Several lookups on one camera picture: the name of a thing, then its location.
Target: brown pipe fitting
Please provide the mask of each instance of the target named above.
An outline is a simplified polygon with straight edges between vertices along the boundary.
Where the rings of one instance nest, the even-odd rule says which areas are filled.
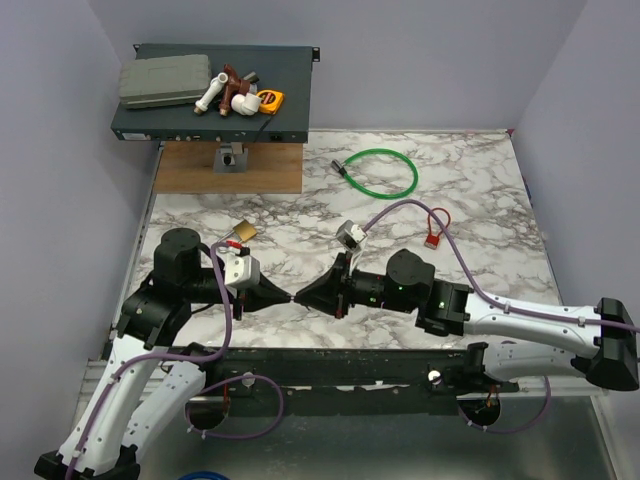
[[[236,71],[228,63],[224,65],[222,71],[229,76],[229,80],[227,80],[222,91],[222,100],[220,100],[220,115],[226,117],[231,109],[231,98],[236,93],[246,95],[251,88],[251,82],[244,78],[239,78]]]

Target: gray device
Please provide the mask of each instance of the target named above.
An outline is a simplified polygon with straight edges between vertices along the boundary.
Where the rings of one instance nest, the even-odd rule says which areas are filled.
[[[120,102],[127,109],[193,103],[210,82],[207,55],[134,60],[120,71]]]

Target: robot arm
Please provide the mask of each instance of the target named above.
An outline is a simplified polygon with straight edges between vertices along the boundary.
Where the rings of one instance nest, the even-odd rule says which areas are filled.
[[[203,366],[180,362],[149,398],[140,403],[140,396],[160,359],[136,363],[117,381],[113,378],[114,372],[135,357],[166,354],[191,317],[192,303],[222,303],[213,270],[201,266],[201,251],[208,253],[193,230],[173,229],[162,236],[154,252],[153,271],[122,306],[117,338],[84,415],[57,452],[40,457],[36,474],[52,480],[138,478],[140,459],[151,440],[204,388],[206,373]],[[218,258],[215,261],[221,266],[225,286],[234,293],[234,318],[240,319],[243,311],[290,302],[287,292],[260,274],[260,265],[247,248],[234,245],[226,254],[226,263]],[[98,405],[106,388],[110,388],[109,394],[104,403]],[[99,413],[91,421],[94,411]],[[90,421],[89,437],[83,451],[78,452],[77,445]],[[69,477],[67,466],[73,459],[77,459],[75,472]]]
[[[408,250],[389,259],[384,275],[358,270],[354,263],[362,254],[366,235],[347,222],[337,237],[348,252],[338,254],[327,273],[299,291],[296,303],[336,318],[355,305],[417,311],[416,327],[433,335],[499,335],[533,342],[506,349],[492,346],[486,352],[485,373],[496,380],[563,374],[584,376],[602,388],[638,389],[634,334],[592,323],[608,320],[633,325],[618,300],[603,298],[597,307],[564,307],[484,294],[494,300],[488,303],[467,285],[436,279],[435,267]],[[571,323],[576,318],[578,323]]]

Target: light purple wall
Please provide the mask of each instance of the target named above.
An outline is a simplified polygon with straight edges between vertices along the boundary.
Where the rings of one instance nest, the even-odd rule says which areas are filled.
[[[142,42],[321,47],[314,127],[482,129],[516,125],[585,0],[89,3],[125,60]]]
[[[640,3],[589,0],[518,124],[516,154],[565,303],[640,325]],[[639,394],[613,396],[640,477]]]
[[[0,6],[0,477],[67,435],[151,178],[109,130],[120,62],[85,0]]]

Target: metal floor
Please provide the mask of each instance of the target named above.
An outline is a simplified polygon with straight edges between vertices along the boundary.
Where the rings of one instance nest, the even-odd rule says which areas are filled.
[[[505,399],[497,427],[532,418],[541,398]],[[230,419],[249,433],[270,419]],[[483,434],[459,417],[289,417],[248,441],[186,433],[180,416],[144,458],[141,480],[213,470],[231,480],[615,480],[589,397],[554,398],[547,418],[517,435]]]

